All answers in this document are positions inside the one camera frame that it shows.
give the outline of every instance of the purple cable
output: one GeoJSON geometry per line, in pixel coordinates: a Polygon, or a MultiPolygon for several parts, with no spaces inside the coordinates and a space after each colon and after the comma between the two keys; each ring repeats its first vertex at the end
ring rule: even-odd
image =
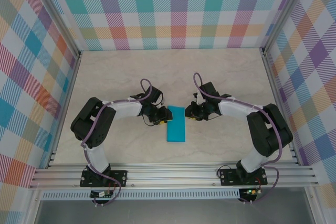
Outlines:
{"type": "MultiPolygon", "coordinates": [[[[145,90],[144,87],[143,87],[143,85],[142,85],[142,82],[143,82],[143,81],[146,81],[146,82],[148,82],[148,84],[149,84],[149,93],[148,93],[146,96],[144,96],[144,97],[142,97],[142,98],[140,98],[140,99],[134,99],[134,100],[128,100],[128,99],[116,100],[116,101],[113,101],[113,103],[118,103],[118,102],[140,102],[140,101],[143,101],[143,100],[147,99],[147,98],[150,96],[150,94],[152,93],[152,83],[151,83],[148,79],[141,79],[141,80],[140,80],[140,85],[141,85],[141,88],[142,88],[143,90],[145,90]]],[[[88,155],[88,152],[87,152],[86,141],[89,139],[89,137],[90,137],[91,134],[93,133],[93,130],[94,130],[95,127],[96,127],[98,118],[100,117],[102,111],[103,111],[107,106],[109,106],[109,105],[111,105],[111,104],[112,104],[111,102],[108,102],[108,103],[104,104],[103,107],[100,108],[100,110],[98,111],[98,114],[97,114],[97,116],[96,116],[96,118],[95,118],[95,121],[93,122],[93,124],[92,124],[92,126],[91,126],[91,129],[89,130],[89,133],[86,135],[86,137],[83,139],[82,143],[80,144],[80,146],[82,146],[83,149],[84,149],[84,156],[85,156],[86,161],[87,161],[88,164],[89,164],[89,168],[90,168],[91,170],[93,170],[95,173],[99,174],[100,176],[102,176],[102,177],[104,177],[104,178],[107,178],[107,179],[109,179],[109,180],[111,180],[111,181],[117,183],[118,186],[119,186],[119,190],[118,190],[117,194],[116,194],[112,199],[110,199],[106,204],[98,204],[98,203],[96,202],[96,198],[93,199],[93,202],[96,204],[96,206],[102,206],[102,207],[103,207],[103,206],[107,206],[107,205],[111,204],[113,201],[115,201],[115,199],[119,196],[119,193],[120,193],[120,191],[121,191],[121,184],[120,184],[120,182],[117,181],[116,179],[114,179],[114,178],[112,178],[112,177],[109,177],[109,176],[107,176],[107,175],[105,175],[105,174],[99,172],[97,169],[95,169],[95,168],[91,165],[91,161],[90,161],[90,158],[89,158],[89,155],[88,155]]]]}
{"type": "MultiPolygon", "coordinates": [[[[272,125],[272,127],[273,127],[273,129],[274,129],[274,132],[275,132],[275,135],[276,135],[277,140],[278,140],[278,144],[279,144],[279,155],[277,156],[277,158],[276,158],[275,160],[267,161],[267,162],[261,164],[261,166],[265,166],[265,165],[268,165],[268,164],[270,164],[270,163],[275,163],[275,162],[279,161],[280,158],[281,158],[281,156],[282,156],[282,142],[281,142],[281,137],[280,137],[280,135],[279,135],[279,132],[278,132],[277,127],[275,126],[275,123],[274,123],[273,120],[269,117],[269,115],[268,115],[263,109],[261,109],[261,108],[259,108],[259,107],[257,107],[257,106],[254,106],[254,105],[252,105],[252,104],[249,104],[249,103],[246,103],[246,102],[242,102],[242,101],[239,101],[239,100],[235,100],[235,99],[230,99],[230,98],[215,97],[215,96],[213,96],[213,95],[210,95],[210,94],[205,93],[205,92],[198,86],[198,84],[197,84],[197,82],[196,82],[196,76],[199,77],[199,79],[200,79],[200,81],[201,81],[201,85],[203,85],[202,77],[201,77],[201,75],[200,75],[199,73],[196,72],[196,73],[194,73],[194,77],[193,77],[193,79],[194,79],[194,83],[195,83],[197,89],[198,89],[203,95],[205,95],[205,96],[207,96],[207,97],[210,97],[210,98],[213,98],[213,99],[219,99],[219,100],[224,100],[224,101],[229,101],[229,102],[236,102],[236,103],[241,104],[241,105],[243,105],[243,106],[246,106],[246,107],[248,107],[248,108],[256,109],[256,110],[260,111],[260,112],[267,118],[267,120],[269,121],[269,123],[272,125]]],[[[276,168],[273,167],[273,166],[265,166],[265,168],[271,168],[271,169],[276,170],[276,172],[277,172],[277,178],[276,178],[276,180],[275,180],[273,186],[271,187],[270,191],[268,191],[268,194],[267,194],[267,195],[269,195],[269,193],[275,188],[275,186],[277,185],[277,183],[278,183],[278,181],[279,181],[279,170],[276,169],[276,168]]],[[[260,199],[255,200],[254,202],[261,201],[261,200],[264,199],[264,198],[266,198],[266,195],[264,195],[264,196],[263,196],[262,198],[260,198],[260,199]]]]}

